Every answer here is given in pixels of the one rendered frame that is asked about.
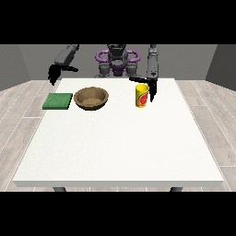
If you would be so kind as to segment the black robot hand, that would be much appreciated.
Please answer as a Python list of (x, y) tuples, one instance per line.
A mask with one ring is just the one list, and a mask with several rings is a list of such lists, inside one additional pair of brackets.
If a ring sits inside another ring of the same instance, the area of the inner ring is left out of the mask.
[(154, 100), (155, 95), (157, 94), (157, 82), (156, 78), (142, 78), (142, 77), (130, 77), (131, 81), (138, 83), (145, 83), (149, 86), (150, 101)]
[(51, 65), (48, 71), (48, 79), (52, 85), (54, 85), (56, 80), (61, 76), (62, 71), (77, 72), (78, 69), (70, 65)]

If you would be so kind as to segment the yellow cup with melon print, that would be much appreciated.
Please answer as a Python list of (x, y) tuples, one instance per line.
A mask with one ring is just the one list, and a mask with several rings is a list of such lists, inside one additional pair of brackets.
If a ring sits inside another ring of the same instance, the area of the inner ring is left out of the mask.
[(147, 84), (136, 85), (136, 107), (144, 108), (147, 104), (149, 86)]

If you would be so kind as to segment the green square pad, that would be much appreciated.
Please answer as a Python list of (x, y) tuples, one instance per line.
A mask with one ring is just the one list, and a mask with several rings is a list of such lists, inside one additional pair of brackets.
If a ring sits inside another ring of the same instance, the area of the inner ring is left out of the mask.
[(72, 100), (72, 93), (50, 93), (42, 105), (44, 110), (67, 110)]

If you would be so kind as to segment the brown wooden bowl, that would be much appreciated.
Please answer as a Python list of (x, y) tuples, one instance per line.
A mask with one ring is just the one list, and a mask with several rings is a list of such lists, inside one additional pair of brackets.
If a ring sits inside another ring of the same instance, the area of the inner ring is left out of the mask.
[(108, 101), (109, 94), (103, 88), (82, 88), (74, 95), (76, 105), (85, 111), (96, 111)]

